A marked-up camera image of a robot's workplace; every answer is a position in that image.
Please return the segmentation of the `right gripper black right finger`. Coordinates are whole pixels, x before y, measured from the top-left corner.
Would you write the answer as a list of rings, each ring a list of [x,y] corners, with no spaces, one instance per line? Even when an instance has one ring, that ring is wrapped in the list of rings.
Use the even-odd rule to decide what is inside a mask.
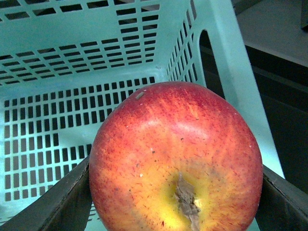
[[[256,221],[261,231],[306,231],[308,195],[263,166],[263,185]]]

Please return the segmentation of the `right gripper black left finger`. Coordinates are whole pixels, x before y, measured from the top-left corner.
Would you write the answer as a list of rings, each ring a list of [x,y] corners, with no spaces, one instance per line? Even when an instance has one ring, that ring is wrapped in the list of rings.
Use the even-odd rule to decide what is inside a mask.
[[[92,197],[87,156],[39,199],[4,223],[2,231],[83,231]]]

